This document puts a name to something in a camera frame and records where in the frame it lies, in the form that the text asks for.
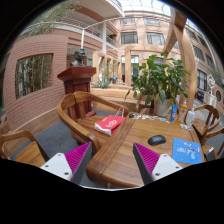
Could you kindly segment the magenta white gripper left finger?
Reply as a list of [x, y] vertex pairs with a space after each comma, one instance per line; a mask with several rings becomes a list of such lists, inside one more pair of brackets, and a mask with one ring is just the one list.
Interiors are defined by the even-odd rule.
[[92, 143], [88, 142], [66, 154], [55, 154], [41, 169], [79, 185], [91, 153]]

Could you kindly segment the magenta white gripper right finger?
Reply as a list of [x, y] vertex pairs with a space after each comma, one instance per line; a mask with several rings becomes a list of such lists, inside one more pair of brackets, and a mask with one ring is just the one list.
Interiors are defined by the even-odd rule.
[[133, 154], [145, 185], [182, 169], [168, 154], [159, 155], [138, 143], [133, 144]]

